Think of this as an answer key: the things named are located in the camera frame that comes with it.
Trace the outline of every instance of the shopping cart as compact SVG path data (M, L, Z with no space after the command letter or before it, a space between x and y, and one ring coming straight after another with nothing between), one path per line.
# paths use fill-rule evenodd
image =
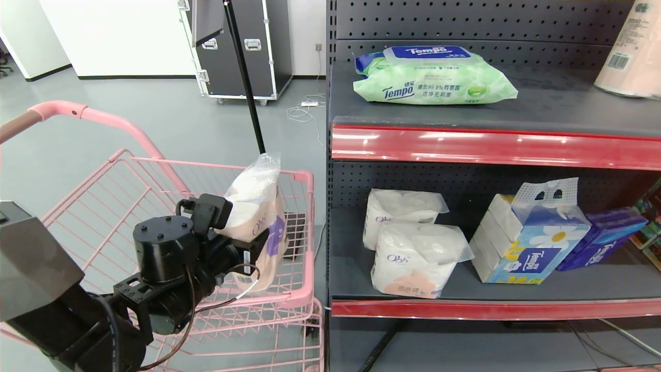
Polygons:
M122 129L131 134L149 156L141 158L127 149L118 150L42 219L85 272L82 286L89 292L112 292L113 284L137 271L132 231L138 222L172 214L176 202L184 198L197 197L202 193L223 195L232 180L244 169L166 160L149 137L128 120L67 101L41 103L3 125L0 127L0 144L54 115L74 116ZM278 189L287 211L289 247L273 283L261 293L249 293L228 306L200 313L195 317L189 335L190 340L201 342L205 338L217 340L219 335L247 336L248 333L269 332L276 335L275 347L223 354L214 351L196 353L195 348L189 347L191 342L188 342L180 351L182 355L227 357L246 352L251 355L272 354L271 363L242 365L236 369L219 369L218 364L208 367L214 371L262 367L268 367L267 370L271 371L277 366L287 366L284 371L296 370L292 369L292 365L303 366L306 370L311 365L323 369L323 337L316 338L313 345L309 338L303 338L303 345L294 347L281 345L282 341L278 338L283 329L295 326L317 329L316 332L307 329L306 334L318 335L321 332L321 307L316 300L313 301L313 185L313 176L308 171L281 172ZM217 287L199 306L219 304L241 292L243 290L232 278ZM27 343L4 324L1 331L14 340ZM177 338L158 336L150 345L152 351L147 358L160 358L169 351L171 345L178 342ZM202 344L208 348L214 343ZM282 355L283 350L290 356L284 361L278 361L276 354ZM158 368L178 370L171 369L169 364Z

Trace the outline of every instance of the white wall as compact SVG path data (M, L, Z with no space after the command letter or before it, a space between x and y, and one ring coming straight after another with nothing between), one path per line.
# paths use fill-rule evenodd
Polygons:
M294 75L317 75L321 44L321 75L326 75L326 0L289 0Z
M1 0L0 39L25 78L69 64L39 0Z
M194 74L176 0L41 4L78 76Z
M78 76L194 74L176 0L40 1ZM293 73L317 75L326 0L289 2Z

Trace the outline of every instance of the pink shopping cart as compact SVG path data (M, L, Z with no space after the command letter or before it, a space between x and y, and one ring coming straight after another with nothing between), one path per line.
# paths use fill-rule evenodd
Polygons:
M120 128L149 156L117 151L42 219L83 268L82 286L89 292L111 292L113 284L137 271L132 230L138 222L172 214L176 202L183 198L202 193L222 195L244 169L166 160L149 137L128 120L66 101L41 103L3 125L0 144L54 115ZM289 248L271 286L197 315L184 347L155 370L323 370L323 310L313 298L313 176L307 171L282 171L278 188L287 211ZM220 304L241 292L232 279L199 306ZM4 324L1 331L29 344ZM157 336L143 364L169 353L179 338Z

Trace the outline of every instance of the red shelf edge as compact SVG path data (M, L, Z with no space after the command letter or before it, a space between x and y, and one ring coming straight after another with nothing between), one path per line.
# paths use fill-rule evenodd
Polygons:
M661 299L610 301L333 300L333 316L450 320L578 320L661 315Z
M661 138L334 124L331 143L338 160L661 171Z

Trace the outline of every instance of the barcode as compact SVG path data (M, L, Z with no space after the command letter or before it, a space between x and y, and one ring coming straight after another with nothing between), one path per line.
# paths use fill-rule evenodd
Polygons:
M245 277L243 275L237 275L237 279L242 282L243 284L252 284L253 279L251 277Z
M611 60L608 61L608 67L614 68L617 70L623 70L625 67L627 67L627 64L629 63L629 56L626 54L614 54L611 57Z

